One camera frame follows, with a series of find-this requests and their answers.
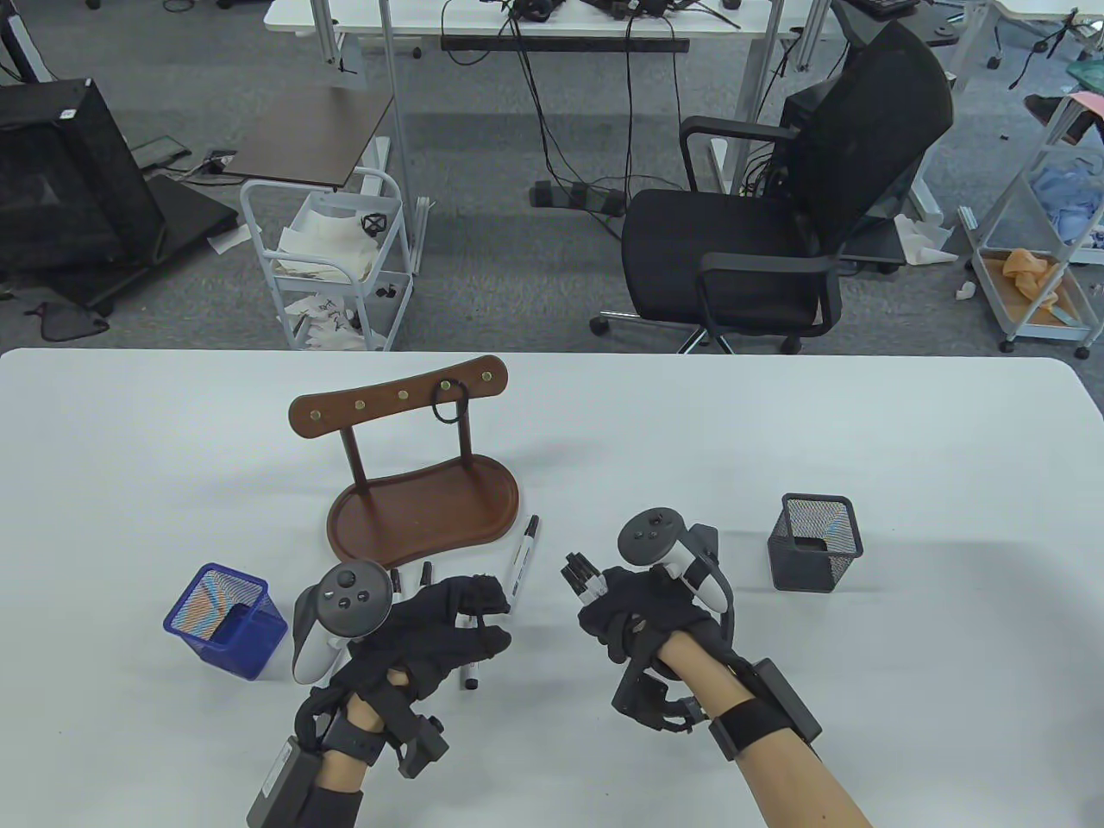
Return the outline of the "person's left hand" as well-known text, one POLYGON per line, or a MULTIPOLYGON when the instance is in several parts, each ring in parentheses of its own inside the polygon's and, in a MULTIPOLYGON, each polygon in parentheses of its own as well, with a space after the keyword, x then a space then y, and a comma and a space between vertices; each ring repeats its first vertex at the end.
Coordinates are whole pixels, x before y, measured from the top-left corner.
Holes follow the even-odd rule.
POLYGON ((410 700, 426 700, 455 670, 492 659, 510 646, 511 635, 488 615, 508 611, 496 576, 440 580, 393 605, 388 619, 367 639, 351 643, 350 659, 331 686, 368 701, 390 673, 405 675, 410 700))

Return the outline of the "person's right hand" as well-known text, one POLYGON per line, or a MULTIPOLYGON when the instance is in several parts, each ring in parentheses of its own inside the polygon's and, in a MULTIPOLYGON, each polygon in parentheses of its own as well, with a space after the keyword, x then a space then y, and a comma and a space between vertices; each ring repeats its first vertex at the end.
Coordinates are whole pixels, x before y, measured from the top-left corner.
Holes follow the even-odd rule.
POLYGON ((636 654, 640 636, 654 631, 657 645, 648 652, 656 673, 675 678, 658 652, 675 631, 686 631, 711 657, 723 665, 737 662, 737 654, 723 638, 720 623, 698 604, 693 593, 665 569, 630 571, 608 567, 604 572, 607 592, 578 611, 583 631, 607 647, 613 662, 624 662, 636 654))

